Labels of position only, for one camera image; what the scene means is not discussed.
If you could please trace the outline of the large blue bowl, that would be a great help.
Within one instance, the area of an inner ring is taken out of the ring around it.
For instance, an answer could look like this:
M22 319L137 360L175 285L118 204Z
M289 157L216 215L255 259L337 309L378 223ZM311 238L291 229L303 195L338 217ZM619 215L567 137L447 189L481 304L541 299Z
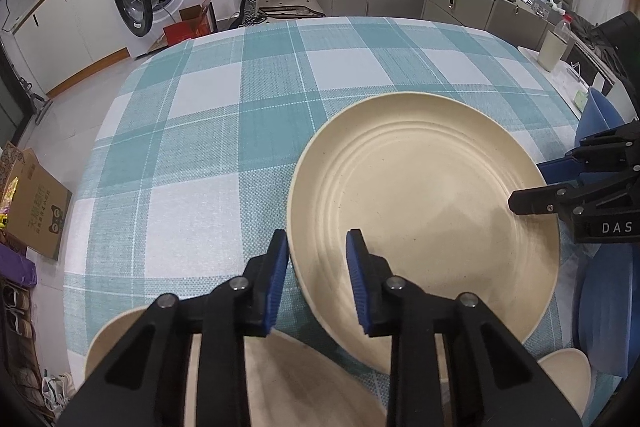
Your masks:
M628 377L639 358L637 245L603 245L589 261L577 330L579 347L597 371Z

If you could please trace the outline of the beige plate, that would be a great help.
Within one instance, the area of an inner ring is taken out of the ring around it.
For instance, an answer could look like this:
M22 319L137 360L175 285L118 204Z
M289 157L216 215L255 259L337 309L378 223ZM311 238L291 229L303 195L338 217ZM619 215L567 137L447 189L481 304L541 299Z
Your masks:
M336 363L281 332L244 341L254 426L384 426L386 410Z
M386 93L343 109L300 155L288 245L314 317L352 357L390 368L390 340L356 313L346 235L357 229L390 269L440 297L476 294L519 340L533 334L560 269L554 216L525 217L511 194L544 179L506 129L444 96Z
M556 350L538 364L577 414L584 415L591 392L591 367L585 353L575 348Z

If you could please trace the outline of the white kitchen base cabinets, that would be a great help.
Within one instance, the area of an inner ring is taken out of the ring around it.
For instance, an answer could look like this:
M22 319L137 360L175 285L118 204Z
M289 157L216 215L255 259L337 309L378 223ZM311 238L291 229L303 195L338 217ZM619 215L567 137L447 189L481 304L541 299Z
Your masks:
M44 93L129 55L114 0L40 0L14 31Z

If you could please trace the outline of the white marble coffee table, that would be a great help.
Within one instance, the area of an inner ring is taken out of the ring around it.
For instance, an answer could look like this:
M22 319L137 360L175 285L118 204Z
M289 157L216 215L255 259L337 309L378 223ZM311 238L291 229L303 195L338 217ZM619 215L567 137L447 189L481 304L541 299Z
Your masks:
M623 94L621 87L616 86L615 83L610 83L600 72L594 77L593 82L589 84L580 77L577 68L570 66L570 64L559 61L554 66L554 69L548 72L548 70L545 70L538 63L537 51L523 48L522 46L519 46L518 50L544 75L544 78L549 81L551 86L558 92L558 95L577 118L582 116L590 88L596 89L604 94L605 98L612 103L624 121L631 121L638 118L629 96Z

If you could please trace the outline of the cream tumbler cup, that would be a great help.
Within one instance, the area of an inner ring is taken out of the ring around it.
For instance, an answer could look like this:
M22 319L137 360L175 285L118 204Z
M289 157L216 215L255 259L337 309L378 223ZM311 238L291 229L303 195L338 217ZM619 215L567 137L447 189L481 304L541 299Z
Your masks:
M548 30L539 50L537 63L547 72L552 72L559 63L567 46L567 41L555 31Z

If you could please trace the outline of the clear plastic bottle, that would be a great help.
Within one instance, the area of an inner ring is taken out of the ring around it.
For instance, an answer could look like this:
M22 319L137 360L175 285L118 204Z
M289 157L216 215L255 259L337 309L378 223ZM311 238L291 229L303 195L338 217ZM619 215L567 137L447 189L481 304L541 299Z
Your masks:
M565 13L553 29L553 33L565 43L570 41L570 35L572 34L572 28L570 28L570 26L572 26L572 20L570 14Z

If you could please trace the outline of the purple yoga mat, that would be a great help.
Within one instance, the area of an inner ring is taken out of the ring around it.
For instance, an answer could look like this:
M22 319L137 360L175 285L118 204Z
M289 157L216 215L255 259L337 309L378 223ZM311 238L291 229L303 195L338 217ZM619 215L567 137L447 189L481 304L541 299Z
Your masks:
M0 245L0 274L4 279L25 288L33 288L38 284L35 263L3 244Z

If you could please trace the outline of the cardboard box on floor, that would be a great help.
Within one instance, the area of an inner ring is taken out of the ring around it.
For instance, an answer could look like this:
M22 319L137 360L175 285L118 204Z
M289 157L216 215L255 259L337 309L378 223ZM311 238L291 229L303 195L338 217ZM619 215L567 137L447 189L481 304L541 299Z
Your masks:
M1 153L1 243L56 260L72 192L44 169L31 148L6 143Z

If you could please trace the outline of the grey drawer cabinet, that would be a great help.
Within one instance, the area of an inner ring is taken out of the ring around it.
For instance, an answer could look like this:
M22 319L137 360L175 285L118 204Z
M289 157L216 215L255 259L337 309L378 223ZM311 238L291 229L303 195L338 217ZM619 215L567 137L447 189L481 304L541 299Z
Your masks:
M552 25L516 0L425 0L421 17L484 29L512 46L539 51Z

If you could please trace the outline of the teal checked tablecloth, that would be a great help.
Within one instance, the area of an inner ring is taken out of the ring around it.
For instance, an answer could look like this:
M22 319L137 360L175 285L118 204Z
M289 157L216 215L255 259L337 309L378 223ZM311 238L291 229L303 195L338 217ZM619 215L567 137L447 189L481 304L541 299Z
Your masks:
M362 98L423 91L505 127L536 161L577 120L521 52L477 29L337 17L224 31L177 44L126 79L70 210L64 324L70 370L92 340L158 295L206 294L285 224L300 153Z

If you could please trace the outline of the red open cardboard box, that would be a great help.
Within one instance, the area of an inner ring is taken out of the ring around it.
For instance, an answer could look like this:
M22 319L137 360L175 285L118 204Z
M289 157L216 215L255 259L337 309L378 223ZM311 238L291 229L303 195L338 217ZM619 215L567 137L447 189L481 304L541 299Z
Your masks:
M157 51L180 42L210 35L213 23L210 21L210 6L212 0L202 0L198 5L192 5L179 11L179 19L163 27L160 36L150 47L150 51Z

